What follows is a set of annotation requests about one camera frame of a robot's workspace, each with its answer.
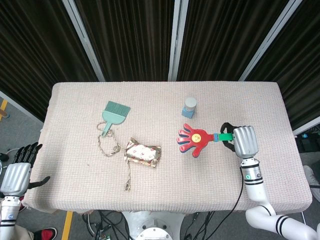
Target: bottle cap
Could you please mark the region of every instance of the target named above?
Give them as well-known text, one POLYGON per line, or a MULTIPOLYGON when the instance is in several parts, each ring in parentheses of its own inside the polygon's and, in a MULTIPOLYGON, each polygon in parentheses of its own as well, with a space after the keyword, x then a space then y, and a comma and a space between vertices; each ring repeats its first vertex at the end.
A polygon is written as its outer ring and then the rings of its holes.
POLYGON ((195 110, 197 105, 197 100, 194 97, 187 97, 184 101, 184 107, 188 112, 195 110))

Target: robotic arm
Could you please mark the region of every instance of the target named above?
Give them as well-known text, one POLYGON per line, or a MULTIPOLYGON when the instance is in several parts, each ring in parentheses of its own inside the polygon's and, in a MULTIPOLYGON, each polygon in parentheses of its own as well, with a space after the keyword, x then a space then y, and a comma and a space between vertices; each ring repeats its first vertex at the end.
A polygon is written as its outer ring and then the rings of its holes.
POLYGON ((35 163, 37 153, 42 147, 35 142, 32 145, 21 147, 14 156, 13 163, 5 172, 0 192, 4 199, 0 202, 0 239, 11 239, 18 217, 21 201, 27 189, 42 186, 50 177, 42 181, 29 183, 32 167, 35 163))
POLYGON ((259 161, 254 158, 258 153, 256 133, 252 126, 234 127, 225 123, 221 127, 233 134, 234 145, 228 141, 223 144, 242 160, 240 168, 246 192, 250 200, 258 206, 245 212, 247 222, 256 229, 264 229, 279 234, 288 240, 320 240, 320 224, 317 233, 311 227, 285 215, 277 215, 268 201, 259 161))

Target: beige tablecloth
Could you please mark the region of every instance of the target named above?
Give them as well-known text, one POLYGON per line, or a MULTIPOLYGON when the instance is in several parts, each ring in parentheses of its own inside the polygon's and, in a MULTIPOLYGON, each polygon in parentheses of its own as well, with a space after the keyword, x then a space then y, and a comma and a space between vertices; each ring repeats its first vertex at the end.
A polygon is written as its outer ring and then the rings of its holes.
MULTIPOLYGON (((224 122, 254 127, 267 195, 281 213, 305 210, 312 202, 285 105, 272 82, 84 82, 53 87, 31 181, 51 179, 28 190, 25 203, 52 212, 172 211, 193 213, 230 210, 240 189, 240 159, 211 142, 198 158, 181 153, 178 130, 188 123, 217 133, 224 122), (197 100, 192 119, 181 115, 185 97, 197 100), (131 107, 124 123, 113 125, 121 145, 130 137, 145 145, 160 145, 156 168, 131 164, 131 190, 124 191, 128 167, 123 153, 103 156, 98 147, 102 111, 108 101, 131 107)), ((110 138, 102 140, 112 150, 110 138)), ((256 203, 246 191, 236 209, 256 203)))

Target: yellow floor line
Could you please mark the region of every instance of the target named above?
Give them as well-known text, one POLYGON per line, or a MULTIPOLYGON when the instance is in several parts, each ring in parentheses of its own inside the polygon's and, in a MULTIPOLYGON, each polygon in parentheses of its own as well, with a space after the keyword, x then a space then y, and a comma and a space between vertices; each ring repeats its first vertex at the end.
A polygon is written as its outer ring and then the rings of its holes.
POLYGON ((6 109, 7 103, 8 101, 6 99, 3 99, 0 109, 4 111, 6 109))
POLYGON ((70 232, 71 221, 72 221, 72 214, 73 214, 72 211, 66 212, 63 233, 62 233, 62 240, 68 240, 68 238, 69 238, 69 232, 70 232))

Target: curtain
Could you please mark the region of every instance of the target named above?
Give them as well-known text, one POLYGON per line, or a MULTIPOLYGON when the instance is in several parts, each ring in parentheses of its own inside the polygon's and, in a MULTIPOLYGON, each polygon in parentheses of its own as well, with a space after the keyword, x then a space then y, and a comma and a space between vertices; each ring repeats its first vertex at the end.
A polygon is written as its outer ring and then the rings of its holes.
POLYGON ((44 120, 58 82, 97 81, 61 0, 0 1, 0 91, 44 120))
POLYGON ((76 0, 106 81, 167 81, 173 0, 76 0))
POLYGON ((190 0, 178 81, 237 81, 287 0, 190 0))
POLYGON ((293 130, 320 116, 319 13, 302 1, 247 78, 278 83, 293 130))

